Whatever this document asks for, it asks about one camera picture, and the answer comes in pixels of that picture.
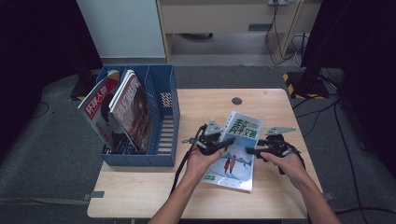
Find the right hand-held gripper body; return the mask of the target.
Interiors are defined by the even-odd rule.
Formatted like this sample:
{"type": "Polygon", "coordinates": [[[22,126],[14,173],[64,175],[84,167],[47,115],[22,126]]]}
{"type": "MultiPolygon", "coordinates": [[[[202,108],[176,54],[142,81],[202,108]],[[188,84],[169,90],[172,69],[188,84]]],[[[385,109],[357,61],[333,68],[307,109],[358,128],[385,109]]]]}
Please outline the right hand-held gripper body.
{"type": "Polygon", "coordinates": [[[266,152],[276,156],[286,156],[291,152],[295,152],[296,148],[285,141],[283,133],[295,131],[295,127],[271,127],[264,134],[265,139],[260,140],[261,146],[267,146],[266,152]]]}

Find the person's left hand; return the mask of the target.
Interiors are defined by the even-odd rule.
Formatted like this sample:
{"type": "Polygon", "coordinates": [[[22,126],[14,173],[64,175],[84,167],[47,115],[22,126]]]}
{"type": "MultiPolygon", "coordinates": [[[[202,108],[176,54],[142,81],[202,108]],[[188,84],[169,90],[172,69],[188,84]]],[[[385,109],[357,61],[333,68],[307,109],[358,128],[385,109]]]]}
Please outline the person's left hand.
{"type": "Polygon", "coordinates": [[[217,161],[223,152],[224,150],[220,149],[212,155],[204,155],[198,149],[195,149],[188,158],[187,168],[183,178],[189,183],[197,185],[210,165],[217,161]]]}

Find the beige wooden desk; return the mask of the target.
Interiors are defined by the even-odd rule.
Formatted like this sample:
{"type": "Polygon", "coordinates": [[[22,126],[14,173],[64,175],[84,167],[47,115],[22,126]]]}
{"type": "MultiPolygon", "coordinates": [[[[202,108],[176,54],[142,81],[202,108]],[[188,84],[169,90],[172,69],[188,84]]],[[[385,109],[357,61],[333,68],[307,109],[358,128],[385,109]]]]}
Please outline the beige wooden desk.
{"type": "Polygon", "coordinates": [[[176,34],[267,33],[275,60],[297,34],[309,33],[323,0],[157,0],[165,53],[176,34]]]}

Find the red brown illustrated magazine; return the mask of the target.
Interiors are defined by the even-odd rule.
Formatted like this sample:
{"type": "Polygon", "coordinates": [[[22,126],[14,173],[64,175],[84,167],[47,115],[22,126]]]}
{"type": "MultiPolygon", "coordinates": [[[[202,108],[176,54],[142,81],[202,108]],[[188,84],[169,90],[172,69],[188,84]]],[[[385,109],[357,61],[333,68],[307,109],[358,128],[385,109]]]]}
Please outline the red brown illustrated magazine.
{"type": "Polygon", "coordinates": [[[147,154],[151,132],[148,97],[136,73],[110,114],[134,145],[136,154],[147,154]]]}

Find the person's right hand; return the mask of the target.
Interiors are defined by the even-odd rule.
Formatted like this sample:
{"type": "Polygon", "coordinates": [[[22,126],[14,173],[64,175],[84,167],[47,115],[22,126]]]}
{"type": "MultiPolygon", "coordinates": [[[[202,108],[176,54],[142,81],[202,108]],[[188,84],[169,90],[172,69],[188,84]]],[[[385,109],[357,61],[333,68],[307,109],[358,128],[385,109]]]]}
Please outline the person's right hand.
{"type": "Polygon", "coordinates": [[[262,152],[261,155],[269,162],[277,165],[290,179],[291,184],[295,188],[299,188],[299,181],[305,173],[305,168],[296,153],[291,152],[283,158],[267,152],[262,152]]]}

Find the blue plastic file rack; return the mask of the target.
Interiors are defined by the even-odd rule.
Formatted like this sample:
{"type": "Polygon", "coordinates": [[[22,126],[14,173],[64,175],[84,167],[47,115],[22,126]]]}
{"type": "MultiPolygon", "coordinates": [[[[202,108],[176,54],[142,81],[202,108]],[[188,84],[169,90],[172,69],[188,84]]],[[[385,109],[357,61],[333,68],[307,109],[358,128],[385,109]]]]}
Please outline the blue plastic file rack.
{"type": "Polygon", "coordinates": [[[118,70],[122,76],[127,70],[134,70],[148,94],[152,130],[147,154],[108,154],[104,148],[101,157],[109,166],[173,167],[180,120],[174,66],[104,65],[96,82],[102,80],[108,70],[118,70]]]}

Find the white partition panel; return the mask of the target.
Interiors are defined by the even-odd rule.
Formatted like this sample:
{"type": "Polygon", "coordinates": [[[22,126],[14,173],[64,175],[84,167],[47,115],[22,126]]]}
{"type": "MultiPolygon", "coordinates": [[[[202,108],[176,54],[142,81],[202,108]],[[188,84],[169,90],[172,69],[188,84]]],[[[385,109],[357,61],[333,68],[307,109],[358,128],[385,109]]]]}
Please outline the white partition panel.
{"type": "Polygon", "coordinates": [[[164,59],[157,0],[77,0],[102,59],[164,59]]]}

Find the black curtain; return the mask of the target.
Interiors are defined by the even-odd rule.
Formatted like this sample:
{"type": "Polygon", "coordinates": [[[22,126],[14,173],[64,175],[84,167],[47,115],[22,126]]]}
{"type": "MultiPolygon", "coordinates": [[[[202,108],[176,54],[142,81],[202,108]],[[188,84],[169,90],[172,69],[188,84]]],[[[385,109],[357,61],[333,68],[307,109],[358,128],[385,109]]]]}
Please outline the black curtain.
{"type": "Polygon", "coordinates": [[[343,70],[361,140],[396,178],[396,0],[322,0],[303,67],[343,70]]]}
{"type": "Polygon", "coordinates": [[[47,84],[78,74],[88,87],[101,66],[77,0],[0,0],[0,160],[47,84]]]}

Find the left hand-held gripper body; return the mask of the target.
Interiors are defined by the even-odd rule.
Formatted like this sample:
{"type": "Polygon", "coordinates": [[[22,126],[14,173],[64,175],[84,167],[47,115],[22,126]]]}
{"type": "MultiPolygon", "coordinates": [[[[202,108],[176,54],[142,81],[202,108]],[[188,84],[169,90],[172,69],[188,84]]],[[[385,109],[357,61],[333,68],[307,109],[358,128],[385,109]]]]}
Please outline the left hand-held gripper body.
{"type": "Polygon", "coordinates": [[[219,139],[223,129],[211,119],[207,124],[200,127],[198,137],[195,142],[200,152],[204,155],[212,155],[217,152],[217,144],[221,142],[219,139]]]}

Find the black stand with striped base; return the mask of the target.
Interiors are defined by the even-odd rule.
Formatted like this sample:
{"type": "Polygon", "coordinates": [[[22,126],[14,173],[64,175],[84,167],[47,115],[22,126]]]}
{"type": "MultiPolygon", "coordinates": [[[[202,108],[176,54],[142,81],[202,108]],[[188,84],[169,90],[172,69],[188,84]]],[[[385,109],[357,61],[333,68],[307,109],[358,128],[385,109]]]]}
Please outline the black stand with striped base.
{"type": "Polygon", "coordinates": [[[79,77],[76,85],[74,86],[73,90],[70,93],[69,99],[71,101],[80,101],[82,98],[84,98],[96,85],[96,79],[99,73],[100,73],[99,69],[91,70],[90,74],[88,75],[87,83],[83,83],[82,78],[79,77]]]}
{"type": "Polygon", "coordinates": [[[319,77],[324,53],[316,49],[310,57],[304,57],[302,70],[283,75],[287,90],[292,99],[328,98],[329,92],[319,77]]]}

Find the white snow scene magazine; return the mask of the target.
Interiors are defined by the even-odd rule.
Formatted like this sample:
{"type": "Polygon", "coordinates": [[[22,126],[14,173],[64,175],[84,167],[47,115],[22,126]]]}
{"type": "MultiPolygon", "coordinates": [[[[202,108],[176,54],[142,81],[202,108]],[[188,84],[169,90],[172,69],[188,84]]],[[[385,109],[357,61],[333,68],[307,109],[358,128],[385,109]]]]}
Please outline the white snow scene magazine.
{"type": "Polygon", "coordinates": [[[262,120],[232,111],[216,141],[216,147],[229,144],[232,139],[233,143],[211,164],[202,181],[252,191],[254,157],[246,152],[246,148],[257,146],[262,127],[262,120]]]}

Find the grey portrait magazine red banner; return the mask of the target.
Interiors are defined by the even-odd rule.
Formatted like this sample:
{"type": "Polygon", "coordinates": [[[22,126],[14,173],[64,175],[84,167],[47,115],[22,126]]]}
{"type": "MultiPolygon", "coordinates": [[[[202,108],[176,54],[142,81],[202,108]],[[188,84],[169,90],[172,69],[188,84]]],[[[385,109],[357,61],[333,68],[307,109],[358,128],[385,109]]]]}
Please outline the grey portrait magazine red banner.
{"type": "Polygon", "coordinates": [[[125,133],[109,112],[109,104],[119,85],[120,72],[107,71],[78,106],[83,117],[106,144],[106,154],[120,154],[127,145],[125,133]]]}

